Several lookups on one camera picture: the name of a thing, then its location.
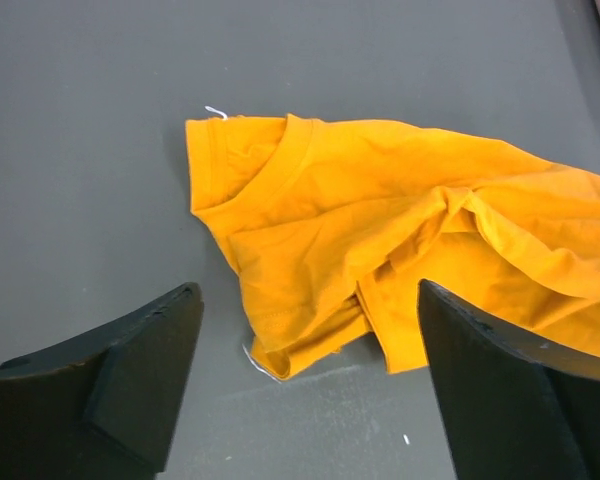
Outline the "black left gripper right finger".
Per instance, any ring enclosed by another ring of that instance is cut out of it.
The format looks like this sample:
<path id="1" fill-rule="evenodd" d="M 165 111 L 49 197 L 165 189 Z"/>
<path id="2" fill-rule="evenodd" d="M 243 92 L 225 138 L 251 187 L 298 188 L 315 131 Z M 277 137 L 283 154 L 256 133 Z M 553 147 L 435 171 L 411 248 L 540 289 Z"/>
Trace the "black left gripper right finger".
<path id="1" fill-rule="evenodd" d="M 600 358 L 423 280 L 418 320 L 460 479 L 600 479 Z"/>

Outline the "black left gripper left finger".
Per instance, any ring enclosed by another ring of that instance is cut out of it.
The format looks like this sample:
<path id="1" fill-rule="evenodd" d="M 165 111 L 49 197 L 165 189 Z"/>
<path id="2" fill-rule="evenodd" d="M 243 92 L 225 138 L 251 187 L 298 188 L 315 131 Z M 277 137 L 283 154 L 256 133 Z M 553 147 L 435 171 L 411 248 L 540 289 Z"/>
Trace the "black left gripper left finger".
<path id="1" fill-rule="evenodd" d="M 165 471 L 204 304 L 185 283 L 0 364 L 0 479 L 154 479 Z"/>

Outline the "orange t shirt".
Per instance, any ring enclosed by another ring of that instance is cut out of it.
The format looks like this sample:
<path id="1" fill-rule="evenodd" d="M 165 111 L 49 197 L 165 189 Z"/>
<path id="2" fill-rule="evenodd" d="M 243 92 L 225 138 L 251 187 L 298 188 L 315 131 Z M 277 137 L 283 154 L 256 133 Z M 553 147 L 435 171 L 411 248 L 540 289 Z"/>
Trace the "orange t shirt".
<path id="1" fill-rule="evenodd" d="M 600 176 L 391 120 L 185 124 L 190 207 L 238 277 L 250 359 L 287 380 L 373 334 L 427 363 L 418 286 L 600 357 Z"/>

